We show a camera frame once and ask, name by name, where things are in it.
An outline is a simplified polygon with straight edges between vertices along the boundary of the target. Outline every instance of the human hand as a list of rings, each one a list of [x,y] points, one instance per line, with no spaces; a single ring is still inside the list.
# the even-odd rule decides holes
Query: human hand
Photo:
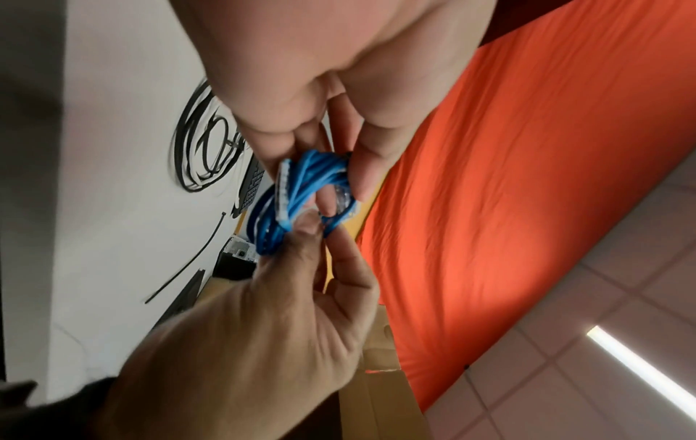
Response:
[[[165,323],[130,356],[97,438],[277,439],[355,373],[378,284],[345,228],[305,213],[253,279]]]
[[[213,91],[275,178],[279,162],[353,151],[366,200],[479,45],[496,0],[171,0]],[[335,213],[330,188],[318,193]]]

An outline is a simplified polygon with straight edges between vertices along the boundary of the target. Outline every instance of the coiled blue cable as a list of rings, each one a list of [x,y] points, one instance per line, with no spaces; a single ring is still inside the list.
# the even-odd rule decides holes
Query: coiled blue cable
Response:
[[[259,255],[273,254],[307,200],[326,185],[343,188],[349,195],[348,205],[333,217],[322,216],[324,236],[333,231],[355,211],[357,202],[348,186],[348,159],[316,150],[305,152],[295,163],[285,159],[278,180],[260,198],[249,215],[246,234],[256,245]]]

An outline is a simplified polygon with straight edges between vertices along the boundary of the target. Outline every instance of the orange cloth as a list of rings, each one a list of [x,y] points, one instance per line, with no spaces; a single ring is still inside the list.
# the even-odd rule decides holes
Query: orange cloth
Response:
[[[574,0],[479,49],[359,242],[427,408],[696,146],[696,1]]]

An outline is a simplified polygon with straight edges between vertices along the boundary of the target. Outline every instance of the fluorescent light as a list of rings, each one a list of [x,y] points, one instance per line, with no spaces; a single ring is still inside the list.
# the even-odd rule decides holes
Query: fluorescent light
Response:
[[[653,387],[658,393],[662,394],[667,400],[696,421],[696,397],[693,397],[687,390],[647,363],[642,357],[633,353],[627,346],[614,339],[598,325],[587,332],[587,335],[619,362],[627,366],[628,369],[636,373],[638,377]]]

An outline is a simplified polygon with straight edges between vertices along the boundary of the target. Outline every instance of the cardboard box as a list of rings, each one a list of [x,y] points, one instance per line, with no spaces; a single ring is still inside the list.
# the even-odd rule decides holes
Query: cardboard box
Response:
[[[211,278],[199,302],[227,291],[233,281]],[[394,336],[379,306],[355,377],[307,416],[283,440],[431,440],[430,429],[401,371]]]

